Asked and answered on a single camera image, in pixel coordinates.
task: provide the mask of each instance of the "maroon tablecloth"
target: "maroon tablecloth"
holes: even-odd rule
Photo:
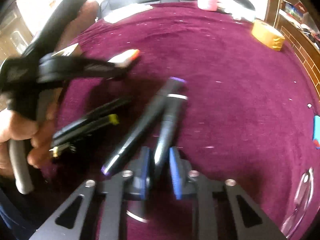
[[[312,143],[314,112],[307,107],[311,103],[317,112],[318,98],[289,44],[273,51],[251,35],[251,28],[192,3],[167,3],[116,24],[102,19],[82,33],[74,42],[87,57],[109,59],[140,49],[141,58],[122,81],[71,82],[58,128],[121,95],[133,95],[134,102],[120,115],[121,124],[88,152],[88,171],[70,178],[80,178],[77,183],[101,179],[105,157],[166,79],[176,76],[187,81],[189,97],[177,141],[183,156],[211,179],[235,179],[279,227],[294,209],[302,173],[314,168],[313,201],[292,238],[299,239],[320,203],[320,154]],[[157,135],[155,129],[143,145],[153,147]],[[52,176],[53,170],[57,167],[45,172]],[[153,202],[149,223],[128,218],[128,239],[191,238],[189,203],[174,200],[170,186],[161,187]]]

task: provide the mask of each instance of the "roll of tape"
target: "roll of tape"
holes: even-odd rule
[[[252,35],[261,43],[276,51],[281,50],[285,37],[271,25],[256,19]]]

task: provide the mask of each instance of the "brick pattern wall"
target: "brick pattern wall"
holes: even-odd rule
[[[312,80],[316,91],[318,93],[320,99],[320,71],[318,68],[320,66],[316,66],[313,60],[310,58],[308,53],[304,50],[304,48],[300,45],[300,43],[287,31],[286,28],[281,26],[280,32],[284,35],[285,39],[290,43],[294,52],[298,56],[298,59],[303,64],[304,68],[306,69],[310,79]]]

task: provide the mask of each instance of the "black marker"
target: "black marker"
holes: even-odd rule
[[[161,175],[164,164],[169,160],[169,148],[175,134],[182,103],[188,100],[186,96],[169,94],[167,106],[161,123],[160,135],[154,151],[154,175],[156,183]]]
[[[122,140],[116,150],[101,168],[105,175],[111,174],[122,163],[124,158],[131,158],[134,152],[131,151],[134,143],[140,139],[143,132],[161,114],[166,104],[168,94],[175,93],[185,83],[183,79],[171,77],[166,84],[156,93],[148,104],[142,116],[131,128],[127,136]]]

